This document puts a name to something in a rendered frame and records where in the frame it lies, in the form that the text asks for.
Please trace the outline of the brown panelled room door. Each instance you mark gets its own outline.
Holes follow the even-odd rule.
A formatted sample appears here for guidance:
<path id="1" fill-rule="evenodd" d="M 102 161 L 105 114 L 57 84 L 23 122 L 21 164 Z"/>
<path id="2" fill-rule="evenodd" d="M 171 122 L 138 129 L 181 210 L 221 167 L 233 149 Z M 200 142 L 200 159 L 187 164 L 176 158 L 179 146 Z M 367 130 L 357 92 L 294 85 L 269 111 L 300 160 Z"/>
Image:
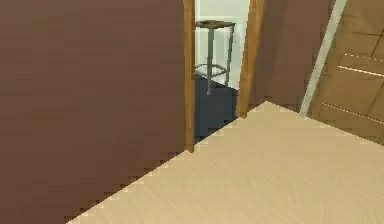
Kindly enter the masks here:
<path id="1" fill-rule="evenodd" d="M 308 116 L 384 145 L 384 0 L 346 0 Z"/>

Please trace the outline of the grey metal bar stool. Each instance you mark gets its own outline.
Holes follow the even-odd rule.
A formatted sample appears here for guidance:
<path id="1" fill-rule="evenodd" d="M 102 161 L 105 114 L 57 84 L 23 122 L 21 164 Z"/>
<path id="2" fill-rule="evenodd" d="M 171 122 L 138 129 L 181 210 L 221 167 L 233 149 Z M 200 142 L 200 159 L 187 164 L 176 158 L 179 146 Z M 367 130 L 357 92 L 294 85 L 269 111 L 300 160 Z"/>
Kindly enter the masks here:
<path id="1" fill-rule="evenodd" d="M 196 22 L 197 28 L 204 28 L 208 30 L 207 60 L 205 63 L 197 64 L 195 66 L 195 74 L 207 79 L 207 95 L 212 93 L 212 79 L 215 77 L 224 75 L 224 85 L 226 87 L 229 86 L 235 26 L 235 22 L 220 20 L 202 20 Z M 225 67 L 213 63 L 215 31 L 224 28 L 228 28 L 230 30 L 227 50 L 228 56 Z"/>

